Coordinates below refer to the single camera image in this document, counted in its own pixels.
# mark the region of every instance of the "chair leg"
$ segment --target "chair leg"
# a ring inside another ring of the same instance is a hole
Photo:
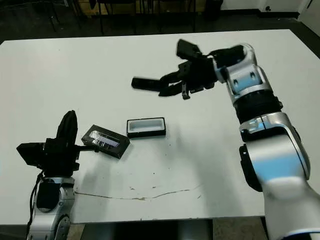
[[[98,7],[99,7],[99,18],[100,18],[100,30],[101,30],[101,34],[104,35],[104,27],[102,25],[102,14],[101,14],[101,4],[98,3]]]
[[[161,26],[161,8],[160,8],[160,0],[158,0],[158,27],[159,27],[159,32],[162,34],[162,26]]]
[[[182,3],[184,3],[184,1],[180,0],[179,1],[179,13],[181,13],[181,10],[182,10]]]
[[[108,8],[107,4],[106,3],[103,3],[103,4],[104,4],[105,10],[106,10],[106,13],[108,15],[110,15],[109,8]]]
[[[76,23],[78,24],[79,28],[81,29],[81,24],[80,24],[80,21],[79,21],[79,12],[77,11],[77,7],[76,7],[76,4],[75,4],[75,0],[72,0],[72,3],[71,3],[71,6],[69,4],[69,7],[72,8],[72,13],[73,13],[73,16],[75,18],[75,21]]]
[[[189,3],[188,3],[188,13],[190,13],[190,9],[191,9],[191,3],[192,3],[193,0],[189,0]]]
[[[57,30],[56,30],[56,28],[55,28],[55,25],[54,25],[54,22],[52,21],[52,18],[51,18],[51,16],[50,16],[50,12],[49,12],[49,10],[48,10],[48,8],[47,8],[46,3],[45,3],[44,0],[42,1],[42,4],[43,4],[43,7],[44,7],[44,11],[46,12],[46,14],[47,14],[47,16],[48,16],[48,18],[49,18],[49,21],[50,21],[50,23],[51,23],[51,26],[52,26],[52,28],[53,28],[53,31],[54,31],[54,32],[57,32]]]
[[[146,9],[145,9],[145,0],[141,0],[142,2],[142,10],[143,10],[143,14],[146,13]]]
[[[196,31],[196,0],[193,0],[193,23],[192,23],[192,30],[193,32]]]
[[[58,24],[60,24],[60,20],[59,20],[59,18],[58,18],[57,12],[56,12],[55,5],[54,5],[54,3],[53,3],[52,1],[50,1],[50,3],[51,3],[51,8],[52,8],[54,17],[55,17],[56,21],[58,22]]]
[[[134,35],[137,35],[137,23],[136,23],[137,19],[136,19],[136,16],[137,16],[137,1],[134,0],[134,3],[133,3],[133,17],[134,17],[134,20],[133,20],[133,33],[134,33]]]

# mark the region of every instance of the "floor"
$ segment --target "floor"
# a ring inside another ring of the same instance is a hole
[[[42,4],[0,11],[0,43],[5,40],[99,37],[102,35],[98,17],[81,18],[80,28],[70,7],[57,3],[55,9],[60,21],[58,24],[57,19],[51,14],[56,31],[53,30]],[[105,17],[103,18],[104,35],[133,35],[132,21],[133,17],[128,15]],[[163,34],[191,33],[193,32],[192,21],[191,13],[162,14],[161,18],[151,14],[137,14],[136,34],[160,34],[159,22]],[[195,31],[198,33],[290,29],[320,57],[320,37],[295,18],[261,18],[255,14],[227,15],[222,13],[216,20],[206,20],[202,14],[198,14],[195,23]]]
[[[42,5],[34,4],[15,10],[0,11],[0,44],[6,40],[99,37],[102,35],[99,18],[80,19],[80,28],[71,8],[59,3],[55,5],[55,9],[60,24],[55,17],[51,17],[56,29],[54,31],[42,7]],[[104,18],[104,35],[133,35],[131,18],[124,15]],[[192,19],[191,14],[167,14],[160,19],[161,33],[191,33],[193,31]],[[137,35],[160,34],[158,23],[159,18],[156,15],[138,15],[136,19]],[[222,14],[216,20],[205,20],[202,14],[196,16],[195,31],[198,33],[265,29],[290,29],[320,58],[320,37],[294,18],[260,18],[255,14]],[[22,239],[23,234],[21,233],[23,233],[24,228],[22,226],[14,228],[14,234],[4,236],[2,234],[6,230],[3,230],[0,226],[0,239]],[[84,225],[72,225],[68,240],[80,240],[83,229]],[[216,219],[213,230],[216,240],[267,239],[259,217]]]
[[[197,230],[195,231],[197,232],[196,237],[189,236],[188,239],[267,240],[265,230],[261,224],[259,217],[218,218],[214,221],[207,220],[207,223],[208,229],[206,231],[207,234],[205,235],[205,237],[199,237],[201,236],[201,234],[199,234],[199,228],[197,228]],[[106,226],[105,224],[96,225],[96,227],[90,227],[90,229],[88,230],[84,224],[72,224],[69,229],[67,240],[182,240],[181,234],[178,233],[179,223],[177,221],[157,221],[156,223],[120,223],[116,228]],[[0,239],[25,239],[25,230],[25,226],[0,226]]]

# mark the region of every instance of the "black box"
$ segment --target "black box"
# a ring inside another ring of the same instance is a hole
[[[128,137],[97,125],[81,138],[84,145],[98,146],[99,151],[120,159],[130,144]]]

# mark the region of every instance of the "white wall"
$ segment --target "white wall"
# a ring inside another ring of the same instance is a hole
[[[224,0],[221,9],[260,9],[265,11],[270,6],[272,12],[301,13],[310,0]]]
[[[257,9],[259,0],[224,0],[221,6],[222,10],[234,9]]]
[[[305,2],[305,0],[261,0],[259,9],[265,12],[266,6],[270,6],[271,12],[298,12]]]

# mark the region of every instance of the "black case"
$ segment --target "black case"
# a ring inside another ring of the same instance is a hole
[[[109,137],[109,139],[119,143],[118,146],[103,146],[100,144],[95,144],[93,143],[93,141],[95,140],[94,138],[90,137],[90,133],[93,131],[97,131],[99,133],[102,133],[103,135]],[[123,136],[119,133],[116,133],[114,131],[110,131],[108,129],[102,128],[100,126],[97,125],[92,125],[92,127],[90,127],[90,129],[86,132],[86,134],[81,138],[82,142],[84,145],[87,146],[98,146],[99,151],[106,153],[108,155],[111,155],[115,158],[120,159],[121,156],[124,154],[124,152],[126,151],[127,147],[130,144],[130,140],[128,137]]]

